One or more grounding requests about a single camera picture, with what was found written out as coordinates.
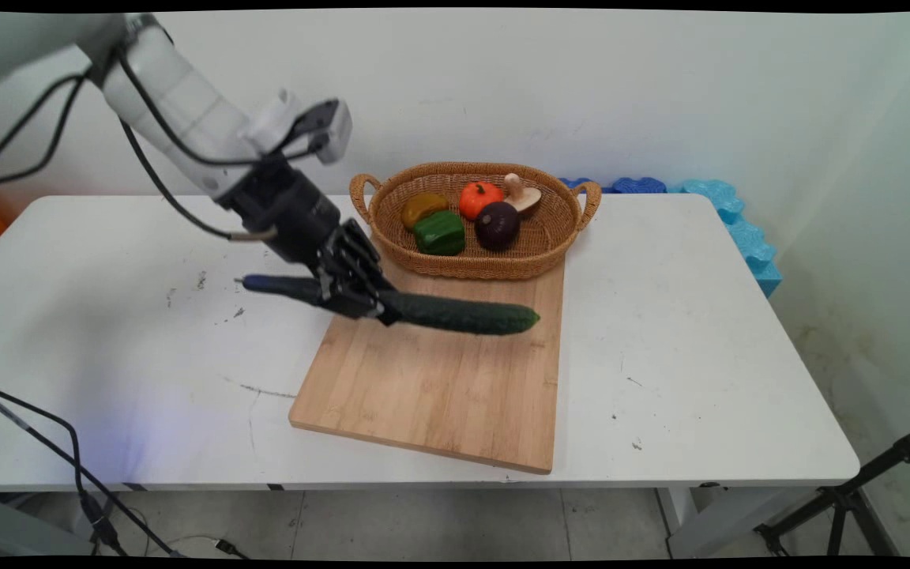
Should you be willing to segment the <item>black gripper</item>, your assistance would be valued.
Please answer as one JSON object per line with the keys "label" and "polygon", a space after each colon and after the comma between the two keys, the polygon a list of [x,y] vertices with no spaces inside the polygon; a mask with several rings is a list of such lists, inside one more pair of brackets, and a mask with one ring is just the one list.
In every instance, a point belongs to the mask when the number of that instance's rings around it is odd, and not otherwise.
{"label": "black gripper", "polygon": [[[275,229],[266,244],[286,262],[317,266],[321,260],[325,309],[385,326],[400,320],[400,311],[382,298],[397,289],[384,277],[365,231],[356,220],[340,224],[340,210],[288,162],[253,166],[223,195],[223,207],[234,210],[250,233]],[[329,237],[339,226],[340,236]]]}

